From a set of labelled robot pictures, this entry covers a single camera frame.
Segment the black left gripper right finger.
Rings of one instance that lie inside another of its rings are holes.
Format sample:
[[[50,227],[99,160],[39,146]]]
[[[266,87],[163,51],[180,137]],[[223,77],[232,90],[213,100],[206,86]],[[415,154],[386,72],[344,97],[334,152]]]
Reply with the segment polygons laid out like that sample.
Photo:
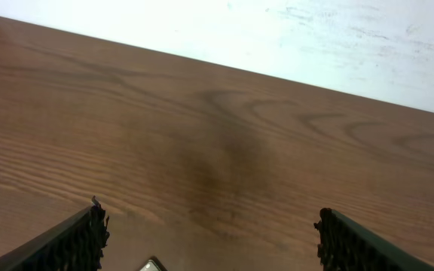
[[[334,209],[323,208],[319,216],[317,257],[325,271],[434,271]]]

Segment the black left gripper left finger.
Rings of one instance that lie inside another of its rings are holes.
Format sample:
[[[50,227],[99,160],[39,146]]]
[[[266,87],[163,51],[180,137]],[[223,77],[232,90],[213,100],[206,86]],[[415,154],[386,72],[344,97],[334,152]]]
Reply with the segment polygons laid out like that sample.
[[[0,271],[101,269],[109,216],[96,197],[58,225],[0,257]]]

